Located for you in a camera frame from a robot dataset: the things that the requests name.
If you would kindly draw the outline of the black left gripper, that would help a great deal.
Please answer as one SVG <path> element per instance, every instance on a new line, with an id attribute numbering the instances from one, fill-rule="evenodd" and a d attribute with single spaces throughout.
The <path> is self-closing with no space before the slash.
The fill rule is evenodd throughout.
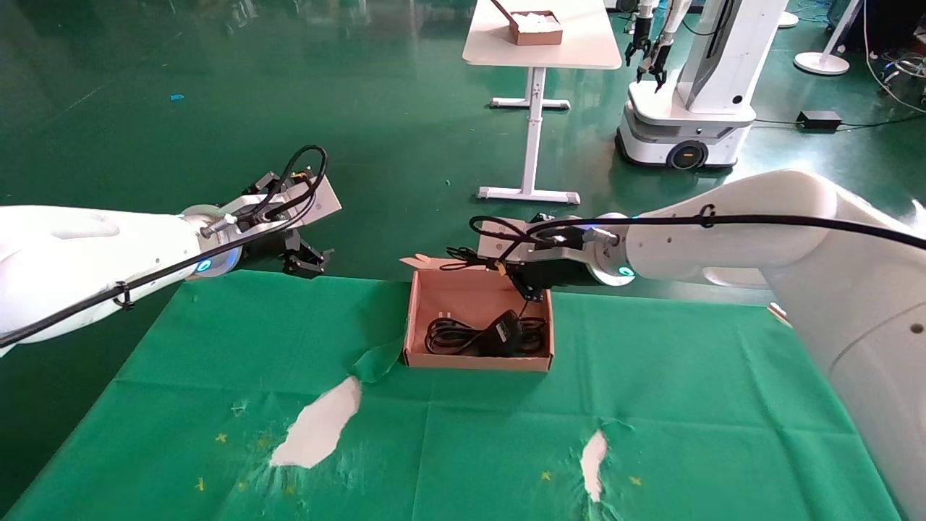
<path id="1" fill-rule="evenodd" d="M 280 192 L 282 180 L 275 174 L 264 174 L 250 187 L 251 195 L 274 197 Z M 267 233 L 242 247 L 243 263 L 261 263 L 272 258 L 284 258 L 285 274 L 324 274 L 335 250 L 319 251 L 302 240 L 297 230 Z"/>

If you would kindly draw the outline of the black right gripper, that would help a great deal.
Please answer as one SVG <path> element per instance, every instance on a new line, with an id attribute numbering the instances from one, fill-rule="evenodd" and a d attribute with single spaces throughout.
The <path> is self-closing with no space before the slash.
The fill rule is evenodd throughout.
<path id="1" fill-rule="evenodd" d="M 556 220 L 555 216 L 538 212 L 532 222 Z M 584 263 L 522 263 L 510 264 L 507 279 L 527 302 L 545 301 L 545 290 L 553 287 L 600 286 Z"/>

